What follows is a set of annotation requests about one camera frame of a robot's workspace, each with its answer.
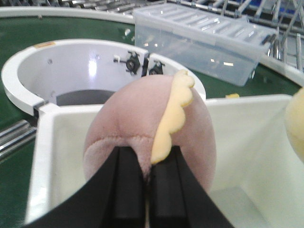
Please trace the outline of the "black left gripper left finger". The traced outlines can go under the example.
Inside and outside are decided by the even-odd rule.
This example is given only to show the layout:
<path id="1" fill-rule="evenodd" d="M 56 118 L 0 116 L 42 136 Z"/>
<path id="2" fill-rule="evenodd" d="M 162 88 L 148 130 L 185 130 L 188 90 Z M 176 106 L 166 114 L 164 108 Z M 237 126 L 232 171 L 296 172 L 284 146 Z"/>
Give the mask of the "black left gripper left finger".
<path id="1" fill-rule="evenodd" d="M 115 147 L 75 194 L 27 228 L 143 228 L 142 171 L 131 147 Z"/>

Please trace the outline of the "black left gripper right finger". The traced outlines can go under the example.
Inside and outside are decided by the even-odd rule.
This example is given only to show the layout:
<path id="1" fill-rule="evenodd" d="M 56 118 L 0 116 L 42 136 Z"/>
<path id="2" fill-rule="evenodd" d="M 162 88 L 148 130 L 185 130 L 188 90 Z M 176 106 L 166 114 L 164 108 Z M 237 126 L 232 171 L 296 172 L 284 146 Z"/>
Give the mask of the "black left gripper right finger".
<path id="1" fill-rule="evenodd" d="M 150 190 L 152 228 L 232 227 L 194 177 L 179 146 L 152 167 Z"/>

